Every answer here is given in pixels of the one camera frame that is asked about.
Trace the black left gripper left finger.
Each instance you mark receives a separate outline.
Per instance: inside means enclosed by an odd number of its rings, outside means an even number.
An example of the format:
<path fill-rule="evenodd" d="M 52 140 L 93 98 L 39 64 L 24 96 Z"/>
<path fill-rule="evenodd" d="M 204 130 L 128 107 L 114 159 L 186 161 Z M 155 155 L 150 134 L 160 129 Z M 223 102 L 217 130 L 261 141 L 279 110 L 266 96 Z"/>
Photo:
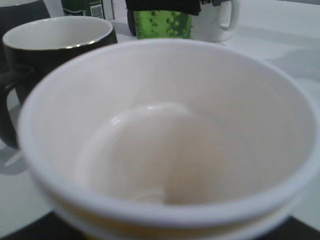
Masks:
<path fill-rule="evenodd" d="M 85 240 L 77 229 L 50 212 L 1 240 Z"/>

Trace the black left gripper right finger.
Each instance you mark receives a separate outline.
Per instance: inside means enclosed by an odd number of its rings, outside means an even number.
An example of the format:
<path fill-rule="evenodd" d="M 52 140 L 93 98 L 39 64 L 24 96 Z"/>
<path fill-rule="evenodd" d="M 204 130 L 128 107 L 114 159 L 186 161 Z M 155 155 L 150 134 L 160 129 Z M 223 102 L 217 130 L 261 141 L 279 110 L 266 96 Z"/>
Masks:
<path fill-rule="evenodd" d="M 320 231 L 290 217 L 268 235 L 269 240 L 320 240 Z"/>

